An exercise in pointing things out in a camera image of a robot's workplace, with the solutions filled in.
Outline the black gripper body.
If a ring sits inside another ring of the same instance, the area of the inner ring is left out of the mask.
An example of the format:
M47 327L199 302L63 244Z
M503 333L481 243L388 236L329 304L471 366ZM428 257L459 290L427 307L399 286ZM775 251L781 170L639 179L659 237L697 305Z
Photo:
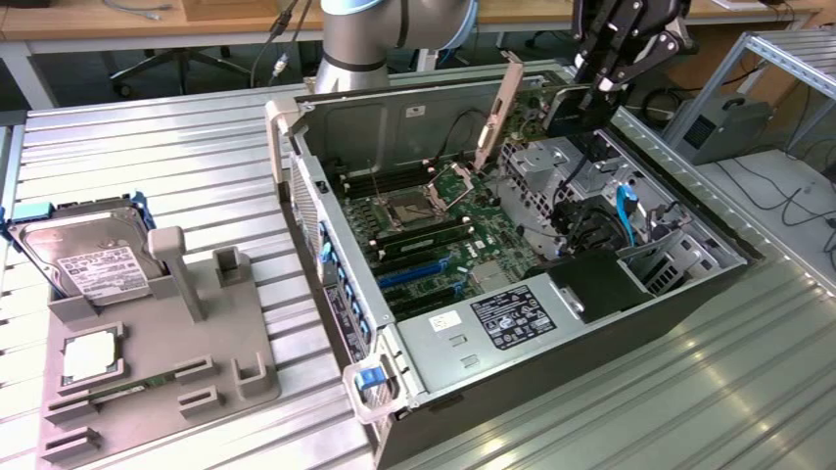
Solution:
M628 37L648 41L660 32L677 32L691 40L684 25L688 1L576 1L573 31L600 28L605 41L619 44Z

